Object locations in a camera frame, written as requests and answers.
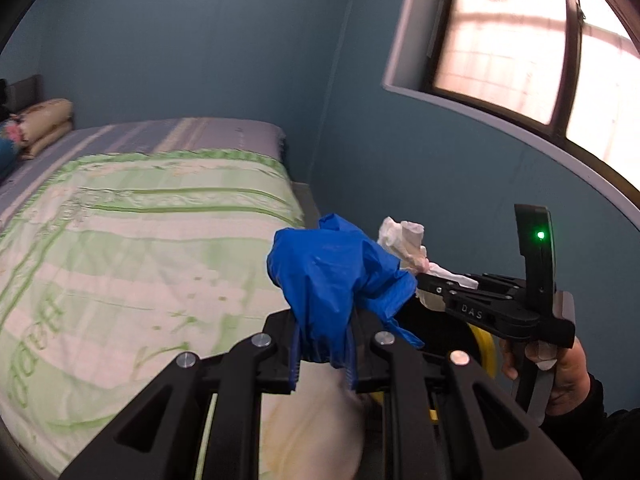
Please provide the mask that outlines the beige folded blanket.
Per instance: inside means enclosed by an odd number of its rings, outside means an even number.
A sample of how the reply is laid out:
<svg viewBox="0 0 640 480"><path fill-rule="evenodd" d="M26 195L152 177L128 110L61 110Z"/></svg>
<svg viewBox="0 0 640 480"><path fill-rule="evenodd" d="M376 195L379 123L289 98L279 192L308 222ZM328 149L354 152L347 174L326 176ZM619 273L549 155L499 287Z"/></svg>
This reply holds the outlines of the beige folded blanket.
<svg viewBox="0 0 640 480"><path fill-rule="evenodd" d="M33 159L73 128L74 107L66 99L34 104L15 118L22 132L22 159Z"/></svg>

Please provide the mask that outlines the pink white crumpled cloth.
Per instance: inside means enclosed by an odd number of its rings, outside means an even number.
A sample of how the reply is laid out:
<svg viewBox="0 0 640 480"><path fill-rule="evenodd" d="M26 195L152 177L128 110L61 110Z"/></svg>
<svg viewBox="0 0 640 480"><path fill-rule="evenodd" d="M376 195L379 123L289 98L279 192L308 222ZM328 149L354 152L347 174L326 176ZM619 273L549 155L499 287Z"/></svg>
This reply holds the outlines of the pink white crumpled cloth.
<svg viewBox="0 0 640 480"><path fill-rule="evenodd" d="M378 244L400 260L401 269L414 276L426 274L462 288L478 289L477 280L454 274L427 258L426 247L422 244L423 237L424 226L416 222L396 222L393 218L386 217L378 228Z"/></svg>

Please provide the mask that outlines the blue floral folded blanket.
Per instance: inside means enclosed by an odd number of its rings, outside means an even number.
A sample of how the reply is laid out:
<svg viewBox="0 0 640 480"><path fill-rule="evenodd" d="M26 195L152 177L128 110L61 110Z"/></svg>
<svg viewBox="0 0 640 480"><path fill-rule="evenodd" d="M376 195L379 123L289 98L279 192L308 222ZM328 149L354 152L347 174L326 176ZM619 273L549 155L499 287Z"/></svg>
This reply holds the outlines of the blue floral folded blanket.
<svg viewBox="0 0 640 480"><path fill-rule="evenodd" d="M0 177L4 180L13 170L17 157L23 147L23 131L14 119L1 124L0 133Z"/></svg>

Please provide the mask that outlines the yellow rimmed trash bin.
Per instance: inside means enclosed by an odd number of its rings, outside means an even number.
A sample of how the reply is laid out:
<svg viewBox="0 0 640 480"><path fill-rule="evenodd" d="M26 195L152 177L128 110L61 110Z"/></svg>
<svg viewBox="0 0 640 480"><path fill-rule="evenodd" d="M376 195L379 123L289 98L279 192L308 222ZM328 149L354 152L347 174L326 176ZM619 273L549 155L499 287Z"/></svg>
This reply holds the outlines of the yellow rimmed trash bin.
<svg viewBox="0 0 640 480"><path fill-rule="evenodd" d="M478 352L480 352L480 366L489 375L490 378L495 378L498 373L498 356L494 337L486 330L468 324L469 331L473 334ZM374 392L369 393L369 396L377 404L382 405L384 401L384 393ZM439 423L437 411L434 408L430 408L430 419L435 425Z"/></svg>

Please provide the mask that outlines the window with brown frame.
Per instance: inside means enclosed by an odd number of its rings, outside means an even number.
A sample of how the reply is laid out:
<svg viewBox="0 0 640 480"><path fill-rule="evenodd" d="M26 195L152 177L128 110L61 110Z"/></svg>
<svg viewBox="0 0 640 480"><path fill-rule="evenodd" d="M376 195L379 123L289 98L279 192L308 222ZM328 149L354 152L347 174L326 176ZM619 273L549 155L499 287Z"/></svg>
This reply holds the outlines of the window with brown frame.
<svg viewBox="0 0 640 480"><path fill-rule="evenodd" d="M639 53L605 0L440 0L422 86L639 185Z"/></svg>

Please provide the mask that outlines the green floral quilt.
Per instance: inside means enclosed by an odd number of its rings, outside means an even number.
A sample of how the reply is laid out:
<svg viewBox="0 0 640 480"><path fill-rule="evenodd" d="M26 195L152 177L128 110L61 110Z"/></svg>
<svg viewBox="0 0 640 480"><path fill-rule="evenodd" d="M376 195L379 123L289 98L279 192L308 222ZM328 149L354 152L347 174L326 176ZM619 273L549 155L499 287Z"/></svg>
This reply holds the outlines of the green floral quilt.
<svg viewBox="0 0 640 480"><path fill-rule="evenodd" d="M286 308L266 260L304 214L283 165L238 150L65 164L1 233L1 418L59 474L173 358Z"/></svg>

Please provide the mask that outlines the blue plastic glove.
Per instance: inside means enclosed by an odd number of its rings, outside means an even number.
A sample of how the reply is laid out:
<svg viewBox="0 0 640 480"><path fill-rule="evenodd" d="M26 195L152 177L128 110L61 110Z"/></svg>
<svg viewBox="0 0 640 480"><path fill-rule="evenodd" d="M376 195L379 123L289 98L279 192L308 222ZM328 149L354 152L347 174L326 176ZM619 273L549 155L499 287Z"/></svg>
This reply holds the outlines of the blue plastic glove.
<svg viewBox="0 0 640 480"><path fill-rule="evenodd" d="M375 314L384 330L413 347L423 341L399 326L396 314L414 297L416 278L358 226L327 214L318 228L276 232L267 273L302 331L303 359L347 366L352 311Z"/></svg>

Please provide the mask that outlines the bed with striped sheet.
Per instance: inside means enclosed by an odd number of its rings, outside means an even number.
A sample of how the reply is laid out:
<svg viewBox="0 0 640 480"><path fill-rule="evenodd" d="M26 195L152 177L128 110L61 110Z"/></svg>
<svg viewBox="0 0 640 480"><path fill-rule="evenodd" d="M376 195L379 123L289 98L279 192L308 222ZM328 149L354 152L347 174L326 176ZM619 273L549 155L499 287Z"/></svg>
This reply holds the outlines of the bed with striped sheet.
<svg viewBox="0 0 640 480"><path fill-rule="evenodd" d="M283 130L256 120L188 117L73 130L35 158L17 160L1 175L1 223L7 224L51 174L77 157L201 148L250 151L288 163L288 140Z"/></svg>

